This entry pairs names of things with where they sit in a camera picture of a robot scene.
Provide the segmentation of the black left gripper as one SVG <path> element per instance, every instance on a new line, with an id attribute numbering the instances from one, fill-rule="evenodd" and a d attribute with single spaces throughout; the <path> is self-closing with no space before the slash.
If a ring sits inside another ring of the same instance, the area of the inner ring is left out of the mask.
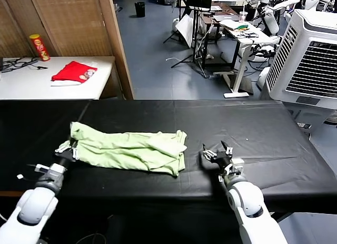
<path id="1" fill-rule="evenodd" d="M 70 140 L 62 143 L 57 149 L 55 149 L 55 159 L 56 163 L 68 167 L 72 162 L 79 159 L 77 148 L 72 148 Z"/>

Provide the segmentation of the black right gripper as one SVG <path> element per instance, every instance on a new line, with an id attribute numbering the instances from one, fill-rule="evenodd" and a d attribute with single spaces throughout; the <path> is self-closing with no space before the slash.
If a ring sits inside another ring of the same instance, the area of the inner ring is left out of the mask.
<path id="1" fill-rule="evenodd" d="M 224 173 L 225 168 L 231 164 L 233 147 L 229 146 L 226 142 L 221 141 L 223 148 L 225 149 L 225 154 L 216 154 L 212 150 L 203 144 L 203 156 L 210 160 L 211 163 L 216 163 L 219 166 L 219 173 Z"/>

